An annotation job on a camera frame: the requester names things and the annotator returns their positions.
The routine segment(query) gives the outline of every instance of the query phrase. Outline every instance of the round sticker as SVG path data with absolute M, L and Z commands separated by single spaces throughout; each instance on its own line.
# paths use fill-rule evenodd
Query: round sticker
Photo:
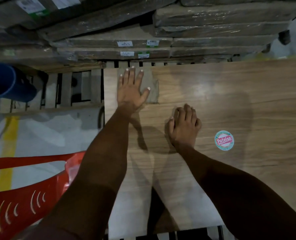
M 235 140 L 228 131 L 219 131 L 214 137 L 214 142 L 220 150 L 228 151 L 233 147 Z

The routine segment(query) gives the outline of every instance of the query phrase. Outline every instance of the blue plastic bin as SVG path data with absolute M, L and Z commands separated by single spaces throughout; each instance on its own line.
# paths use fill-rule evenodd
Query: blue plastic bin
M 21 70 L 0 63 L 0 98 L 29 102 L 36 96 L 36 93 L 37 89 L 30 84 Z

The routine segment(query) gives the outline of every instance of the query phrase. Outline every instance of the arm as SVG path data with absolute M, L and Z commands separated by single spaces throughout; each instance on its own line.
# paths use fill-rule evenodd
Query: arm
M 296 239 L 296 212 L 256 177 L 213 160 L 193 147 L 201 128 L 195 109 L 176 110 L 169 137 L 191 173 L 239 240 Z
M 131 115 L 146 101 L 139 87 L 144 73 L 135 81 L 135 69 L 120 76 L 118 108 L 88 147 L 78 174 L 44 226 L 70 232 L 81 239 L 102 239 L 119 187 L 127 169 L 128 126 Z

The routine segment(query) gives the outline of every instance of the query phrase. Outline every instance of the yellow floor line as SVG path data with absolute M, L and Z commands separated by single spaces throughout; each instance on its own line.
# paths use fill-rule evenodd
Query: yellow floor line
M 6 118 L 5 131 L 2 135 L 1 157 L 14 157 L 16 152 L 19 116 Z M 0 170 L 0 191 L 10 190 L 12 168 Z

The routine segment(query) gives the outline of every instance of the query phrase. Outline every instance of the person's left arm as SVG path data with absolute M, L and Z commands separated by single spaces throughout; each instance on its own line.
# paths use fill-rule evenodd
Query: person's left arm
M 140 95 L 144 73 L 135 69 L 120 75 L 118 108 L 90 144 L 78 174 L 39 227 L 56 227 L 81 239 L 102 239 L 117 192 L 127 169 L 128 126 L 131 115 L 146 101 Z

